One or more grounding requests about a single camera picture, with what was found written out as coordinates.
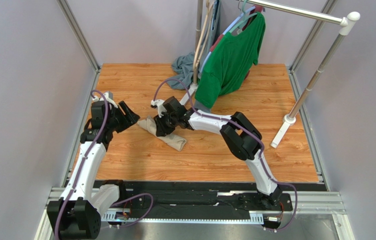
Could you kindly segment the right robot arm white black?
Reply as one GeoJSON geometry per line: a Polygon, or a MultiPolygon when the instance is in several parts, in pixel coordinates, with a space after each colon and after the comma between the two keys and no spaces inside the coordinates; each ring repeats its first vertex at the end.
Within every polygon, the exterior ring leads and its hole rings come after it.
{"type": "Polygon", "coordinates": [[[187,109],[173,96],[167,100],[152,100],[151,106],[158,111],[153,118],[156,136],[166,137],[176,128],[221,136],[231,154],[247,165],[257,191],[273,204],[279,201],[282,190],[265,160],[262,135],[243,113],[217,115],[196,108],[187,109]]]}

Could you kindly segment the beige linen napkin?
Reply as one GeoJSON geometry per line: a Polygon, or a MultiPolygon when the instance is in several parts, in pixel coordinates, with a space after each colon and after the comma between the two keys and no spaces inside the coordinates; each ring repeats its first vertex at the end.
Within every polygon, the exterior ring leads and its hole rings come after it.
{"type": "Polygon", "coordinates": [[[166,143],[169,147],[177,150],[178,152],[182,151],[184,146],[188,143],[187,139],[173,133],[167,136],[157,136],[157,125],[150,115],[148,115],[145,119],[138,121],[137,124],[142,129],[146,130],[154,137],[158,138],[159,140],[166,143]]]}

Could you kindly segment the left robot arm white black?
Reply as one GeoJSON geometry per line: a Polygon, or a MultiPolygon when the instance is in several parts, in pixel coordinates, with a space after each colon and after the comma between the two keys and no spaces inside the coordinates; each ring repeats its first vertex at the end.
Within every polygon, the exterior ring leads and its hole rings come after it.
{"type": "Polygon", "coordinates": [[[47,215],[57,240],[94,240],[101,217],[120,197],[117,184],[105,184],[93,194],[99,166],[114,133],[135,125],[140,117],[124,101],[98,100],[80,136],[79,157],[65,190],[47,205],[47,215]]]}

